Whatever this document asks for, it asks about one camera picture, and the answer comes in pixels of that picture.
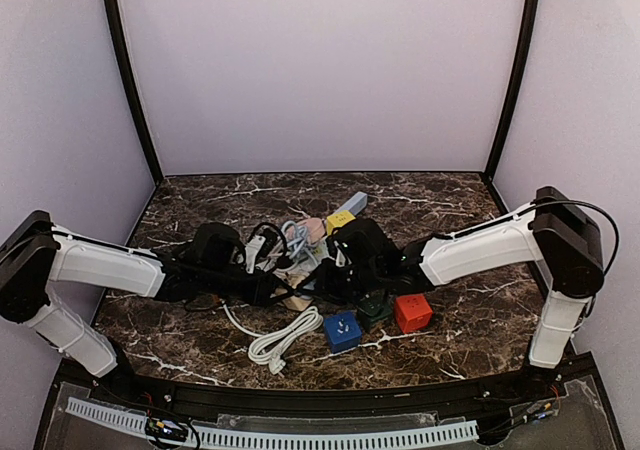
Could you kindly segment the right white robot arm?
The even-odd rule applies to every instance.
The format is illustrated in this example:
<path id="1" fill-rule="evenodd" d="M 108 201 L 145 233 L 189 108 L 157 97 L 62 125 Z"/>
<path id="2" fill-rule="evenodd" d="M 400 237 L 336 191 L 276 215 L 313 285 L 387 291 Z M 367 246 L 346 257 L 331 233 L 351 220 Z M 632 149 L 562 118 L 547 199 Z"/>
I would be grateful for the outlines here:
<path id="1" fill-rule="evenodd" d="M 529 366 L 551 370 L 603 288 L 613 260 L 590 217 L 604 209 L 553 186 L 496 219 L 431 233 L 399 247 L 371 218 L 355 218 L 327 238 L 332 254 L 297 286 L 300 294 L 357 304 L 365 295 L 432 291 L 473 274 L 525 263 L 545 281 L 545 302 L 528 347 Z"/>

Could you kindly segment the dark green cube socket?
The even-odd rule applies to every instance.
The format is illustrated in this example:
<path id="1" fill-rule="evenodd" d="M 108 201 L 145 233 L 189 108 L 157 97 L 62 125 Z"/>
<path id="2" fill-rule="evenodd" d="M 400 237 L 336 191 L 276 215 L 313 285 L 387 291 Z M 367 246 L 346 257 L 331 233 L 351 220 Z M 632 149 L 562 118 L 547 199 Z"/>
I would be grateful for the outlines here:
<path id="1" fill-rule="evenodd" d="M 370 333 L 377 324 L 392 316 L 392 310 L 383 296 L 368 295 L 357 304 L 356 315 L 362 328 Z"/>

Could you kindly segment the blue cube socket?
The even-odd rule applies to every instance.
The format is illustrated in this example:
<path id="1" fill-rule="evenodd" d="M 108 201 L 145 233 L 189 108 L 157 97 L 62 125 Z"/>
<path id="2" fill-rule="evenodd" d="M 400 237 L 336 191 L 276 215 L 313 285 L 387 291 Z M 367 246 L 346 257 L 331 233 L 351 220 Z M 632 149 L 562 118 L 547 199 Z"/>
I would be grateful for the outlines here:
<path id="1" fill-rule="evenodd" d="M 351 311 L 325 318 L 323 330 L 332 354 L 345 352 L 361 343 L 362 331 Z"/>

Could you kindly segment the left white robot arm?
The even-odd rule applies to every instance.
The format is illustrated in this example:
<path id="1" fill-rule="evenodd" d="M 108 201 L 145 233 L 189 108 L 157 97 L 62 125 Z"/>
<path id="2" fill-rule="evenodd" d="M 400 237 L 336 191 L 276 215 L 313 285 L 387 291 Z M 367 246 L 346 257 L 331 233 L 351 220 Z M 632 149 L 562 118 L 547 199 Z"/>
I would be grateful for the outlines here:
<path id="1" fill-rule="evenodd" d="M 31 328 L 98 379 L 129 374 L 123 351 L 66 304 L 55 284 L 171 303 L 214 294 L 269 307 L 294 289 L 277 274 L 285 258 L 266 264 L 261 247 L 256 236 L 243 243 L 232 227 L 208 223 L 169 251 L 131 248 L 73 233 L 36 210 L 1 246 L 1 316 Z"/>

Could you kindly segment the beige cube socket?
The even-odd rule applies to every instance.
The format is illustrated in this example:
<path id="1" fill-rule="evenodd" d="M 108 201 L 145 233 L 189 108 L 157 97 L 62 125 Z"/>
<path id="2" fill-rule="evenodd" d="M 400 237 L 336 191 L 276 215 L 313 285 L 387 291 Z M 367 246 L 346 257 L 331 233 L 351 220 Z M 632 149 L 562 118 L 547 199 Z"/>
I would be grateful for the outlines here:
<path id="1" fill-rule="evenodd" d="M 287 277 L 287 283 L 291 287 L 296 287 L 300 282 L 302 282 L 306 278 L 305 275 L 289 275 Z M 303 312 L 305 311 L 313 302 L 313 299 L 309 296 L 291 296 L 284 299 L 281 304 L 289 310 Z"/>

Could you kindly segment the red cube socket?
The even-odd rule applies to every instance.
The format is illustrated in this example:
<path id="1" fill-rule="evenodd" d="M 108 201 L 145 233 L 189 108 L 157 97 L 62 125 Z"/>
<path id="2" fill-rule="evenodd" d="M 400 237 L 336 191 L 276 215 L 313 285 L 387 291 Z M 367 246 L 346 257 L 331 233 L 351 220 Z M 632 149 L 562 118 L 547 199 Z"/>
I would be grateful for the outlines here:
<path id="1" fill-rule="evenodd" d="M 414 333 L 425 328 L 433 310 L 424 294 L 403 295 L 395 298 L 394 317 L 403 334 Z"/>

